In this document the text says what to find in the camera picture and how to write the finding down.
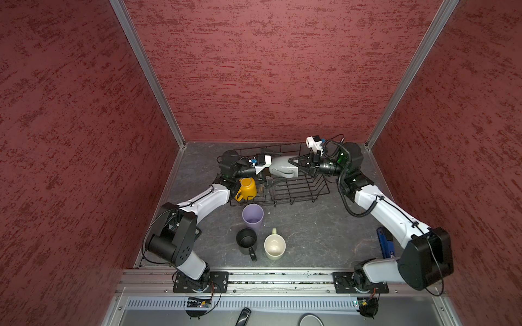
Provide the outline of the white mug grey handle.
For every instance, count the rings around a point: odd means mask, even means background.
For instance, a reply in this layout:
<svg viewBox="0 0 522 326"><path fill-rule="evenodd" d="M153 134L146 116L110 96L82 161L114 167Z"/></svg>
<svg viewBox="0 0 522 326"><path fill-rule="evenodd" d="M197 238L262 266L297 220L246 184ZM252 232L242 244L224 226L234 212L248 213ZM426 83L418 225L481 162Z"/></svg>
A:
<svg viewBox="0 0 522 326"><path fill-rule="evenodd" d="M269 172L272 177L293 179L299 176L299 168L289 162L292 156L272 156Z"/></svg>

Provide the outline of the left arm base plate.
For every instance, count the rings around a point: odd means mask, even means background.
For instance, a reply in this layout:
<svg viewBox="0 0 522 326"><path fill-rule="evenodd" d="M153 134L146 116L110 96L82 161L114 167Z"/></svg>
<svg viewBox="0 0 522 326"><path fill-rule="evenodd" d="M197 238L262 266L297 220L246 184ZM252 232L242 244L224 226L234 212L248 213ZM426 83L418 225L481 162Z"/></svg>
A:
<svg viewBox="0 0 522 326"><path fill-rule="evenodd" d="M194 280L182 272L173 275L174 293L226 293L228 272L205 271L200 278Z"/></svg>

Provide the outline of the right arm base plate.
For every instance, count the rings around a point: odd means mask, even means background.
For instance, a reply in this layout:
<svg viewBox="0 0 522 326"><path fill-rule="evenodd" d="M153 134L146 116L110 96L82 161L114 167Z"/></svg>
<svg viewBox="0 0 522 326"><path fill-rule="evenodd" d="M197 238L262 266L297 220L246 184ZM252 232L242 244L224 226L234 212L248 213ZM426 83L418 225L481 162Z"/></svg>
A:
<svg viewBox="0 0 522 326"><path fill-rule="evenodd" d="M334 272L333 284L336 293L345 294L381 294L390 293L385 282L372 283L362 272Z"/></svg>

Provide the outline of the cream mug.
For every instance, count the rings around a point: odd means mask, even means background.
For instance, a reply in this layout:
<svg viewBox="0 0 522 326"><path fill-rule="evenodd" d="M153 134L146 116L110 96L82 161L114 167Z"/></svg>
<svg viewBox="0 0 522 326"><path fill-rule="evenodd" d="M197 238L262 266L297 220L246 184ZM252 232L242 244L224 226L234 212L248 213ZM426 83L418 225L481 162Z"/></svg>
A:
<svg viewBox="0 0 522 326"><path fill-rule="evenodd" d="M273 228L270 235L264 241L265 255L272 261L279 260L285 253L286 241L277 232L277 228Z"/></svg>

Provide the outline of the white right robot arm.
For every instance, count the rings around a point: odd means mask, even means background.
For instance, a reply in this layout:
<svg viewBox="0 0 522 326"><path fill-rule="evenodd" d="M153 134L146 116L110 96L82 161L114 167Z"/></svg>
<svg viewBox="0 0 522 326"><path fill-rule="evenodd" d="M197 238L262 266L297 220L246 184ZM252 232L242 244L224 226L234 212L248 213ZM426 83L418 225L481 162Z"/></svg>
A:
<svg viewBox="0 0 522 326"><path fill-rule="evenodd" d="M337 177L337 189L347 212L373 216L399 242L399 258L370 259L354 268L349 284L368 293L381 283L404 283L422 291L443 283L454 272L451 238L443 228L431 228L392 202L362 171L364 156L354 143L307 140L309 154L288 162L304 174Z"/></svg>

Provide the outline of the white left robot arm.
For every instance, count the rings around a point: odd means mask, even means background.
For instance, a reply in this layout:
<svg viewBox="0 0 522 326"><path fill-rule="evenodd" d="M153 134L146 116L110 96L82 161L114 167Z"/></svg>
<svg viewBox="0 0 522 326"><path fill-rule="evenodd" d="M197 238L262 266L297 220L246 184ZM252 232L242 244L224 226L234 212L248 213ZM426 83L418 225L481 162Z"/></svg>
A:
<svg viewBox="0 0 522 326"><path fill-rule="evenodd" d="M263 154L249 158L234 150L224 152L213 183L190 200L169 203L152 222L142 251L155 254L192 281L207 283L208 264L193 251L198 223L238 195L242 179L257 177L271 163L271 157Z"/></svg>

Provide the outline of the yellow mug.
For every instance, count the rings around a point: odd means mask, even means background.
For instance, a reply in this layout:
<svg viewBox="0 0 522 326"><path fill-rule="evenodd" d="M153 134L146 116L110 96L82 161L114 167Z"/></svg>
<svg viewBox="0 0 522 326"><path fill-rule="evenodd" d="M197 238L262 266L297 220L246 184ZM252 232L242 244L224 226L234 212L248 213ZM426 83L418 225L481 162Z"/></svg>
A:
<svg viewBox="0 0 522 326"><path fill-rule="evenodd" d="M240 180L240 188L235 196L237 202L253 200L257 196L256 182L253 178Z"/></svg>

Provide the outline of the lilac plastic cup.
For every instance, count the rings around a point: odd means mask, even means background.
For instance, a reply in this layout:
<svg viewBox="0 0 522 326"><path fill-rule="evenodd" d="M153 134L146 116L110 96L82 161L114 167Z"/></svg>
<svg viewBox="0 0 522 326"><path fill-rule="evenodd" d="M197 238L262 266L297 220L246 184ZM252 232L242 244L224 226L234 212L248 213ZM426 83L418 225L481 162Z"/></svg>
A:
<svg viewBox="0 0 522 326"><path fill-rule="evenodd" d="M248 228L253 230L261 230L265 212L260 205L247 205L242 211L242 219Z"/></svg>

